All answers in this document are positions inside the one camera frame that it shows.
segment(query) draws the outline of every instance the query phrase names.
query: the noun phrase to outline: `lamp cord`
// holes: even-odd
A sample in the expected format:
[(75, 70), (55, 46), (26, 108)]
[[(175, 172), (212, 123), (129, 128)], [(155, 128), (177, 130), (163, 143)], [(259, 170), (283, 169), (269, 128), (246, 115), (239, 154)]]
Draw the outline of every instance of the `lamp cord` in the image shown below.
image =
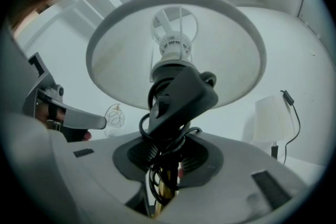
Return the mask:
[(296, 118), (298, 119), (298, 122), (299, 122), (299, 131), (298, 131), (298, 133), (296, 134), (296, 136), (295, 136), (293, 139), (291, 139), (290, 141), (288, 141), (288, 142), (286, 143), (286, 145), (285, 145), (285, 160), (284, 160), (284, 162), (283, 162), (283, 165), (285, 165), (285, 163), (286, 163), (286, 159), (287, 159), (287, 145), (288, 145), (289, 143), (293, 142), (293, 141), (299, 136), (299, 133), (300, 133), (300, 131), (301, 131), (301, 122), (300, 122), (300, 118), (299, 118), (299, 115), (298, 115), (298, 113), (297, 113), (297, 111), (296, 111), (295, 106), (293, 105), (293, 103), (291, 104), (291, 106), (293, 106), (293, 108), (294, 108), (294, 112), (295, 112), (295, 115), (296, 115)]

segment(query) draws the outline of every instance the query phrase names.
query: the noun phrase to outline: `lampshade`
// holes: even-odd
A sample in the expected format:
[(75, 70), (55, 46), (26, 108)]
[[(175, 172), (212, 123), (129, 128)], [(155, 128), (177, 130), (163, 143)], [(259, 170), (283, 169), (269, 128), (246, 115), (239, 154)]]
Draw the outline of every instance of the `lampshade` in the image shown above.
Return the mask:
[(168, 62), (217, 76), (216, 107), (252, 90), (266, 66), (254, 24), (224, 0), (132, 0), (97, 28), (87, 49), (93, 82), (122, 103), (148, 109), (155, 68)]
[(290, 108), (281, 92), (256, 102), (255, 141), (276, 142), (293, 135), (294, 125)]

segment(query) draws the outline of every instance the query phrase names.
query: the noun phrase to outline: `blurred hand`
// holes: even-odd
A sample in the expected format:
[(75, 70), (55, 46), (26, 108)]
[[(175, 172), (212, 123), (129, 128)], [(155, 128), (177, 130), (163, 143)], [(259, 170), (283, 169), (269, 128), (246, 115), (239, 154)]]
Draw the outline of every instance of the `blurred hand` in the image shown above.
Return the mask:
[[(36, 107), (36, 113), (35, 113), (35, 117), (41, 121), (41, 123), (47, 128), (47, 119), (49, 117), (49, 112), (48, 112), (48, 104), (46, 103), (41, 103), (39, 105), (37, 105)], [(56, 114), (56, 119), (59, 121), (63, 121), (65, 117), (65, 113), (62, 111), (62, 109), (58, 109), (57, 110), (57, 114)], [(84, 135), (84, 138), (82, 141), (89, 141), (92, 138), (92, 135), (90, 132), (87, 132)]]

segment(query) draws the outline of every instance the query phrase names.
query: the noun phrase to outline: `lamp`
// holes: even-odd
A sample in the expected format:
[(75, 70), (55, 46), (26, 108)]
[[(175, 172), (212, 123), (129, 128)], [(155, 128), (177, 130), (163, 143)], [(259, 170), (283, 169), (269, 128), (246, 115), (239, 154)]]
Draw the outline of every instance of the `lamp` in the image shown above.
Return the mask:
[(255, 87), (266, 51), (254, 24), (223, 0), (132, 0), (97, 28), (86, 61), (99, 89), (141, 109), (149, 107), (152, 82), (170, 75), (163, 72), (211, 70), (219, 107)]
[(279, 92), (255, 103), (254, 140), (273, 142), (271, 155), (278, 156), (277, 141), (294, 135), (294, 125), (290, 114), (290, 105)]

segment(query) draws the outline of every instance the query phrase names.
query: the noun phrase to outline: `lampshade rim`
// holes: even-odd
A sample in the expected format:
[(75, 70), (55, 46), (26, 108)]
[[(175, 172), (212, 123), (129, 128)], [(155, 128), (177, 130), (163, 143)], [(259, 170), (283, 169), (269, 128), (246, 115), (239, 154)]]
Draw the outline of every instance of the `lampshade rim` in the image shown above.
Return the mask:
[(225, 15), (226, 17), (230, 18), (235, 23), (237, 23), (241, 28), (243, 28), (247, 32), (247, 34), (254, 41), (257, 47), (259, 56), (260, 56), (260, 67), (258, 70), (258, 76), (254, 80), (253, 84), (249, 88), (246, 89), (246, 91), (242, 92), (240, 95), (236, 96), (235, 98), (228, 100), (227, 102), (217, 104), (213, 108), (222, 107), (222, 106), (228, 105), (230, 103), (233, 103), (241, 99), (242, 97), (247, 95), (252, 89), (254, 89), (254, 87), (260, 82), (260, 80), (262, 79), (265, 73), (266, 63), (267, 63), (266, 48), (265, 48), (263, 38), (261, 37), (255, 25), (250, 21), (250, 19), (245, 14), (243, 14), (240, 10), (238, 10), (235, 6), (233, 6), (231, 3), (226, 2), (225, 0), (132, 0), (132, 1), (129, 1), (119, 6), (115, 10), (113, 10), (97, 27), (97, 29), (94, 31), (89, 41), (87, 52), (86, 52), (86, 65), (88, 69), (88, 74), (91, 80), (94, 82), (94, 84), (97, 85), (101, 91), (103, 91), (105, 94), (107, 94), (108, 96), (114, 98), (115, 100), (119, 102), (125, 103), (127, 105), (130, 105), (136, 108), (140, 108), (140, 109), (145, 109), (145, 110), (148, 109), (147, 107), (143, 107), (142, 105), (134, 104), (130, 102), (129, 100), (123, 100), (119, 96), (108, 92), (95, 79), (93, 68), (92, 68), (92, 56), (93, 56), (94, 49), (99, 43), (100, 39), (105, 35), (105, 33), (109, 29), (111, 29), (111, 27), (116, 25), (118, 22), (122, 21), (127, 16), (132, 15), (140, 10), (151, 8), (154, 6), (161, 6), (161, 5), (194, 5), (194, 6), (213, 10), (215, 12)]

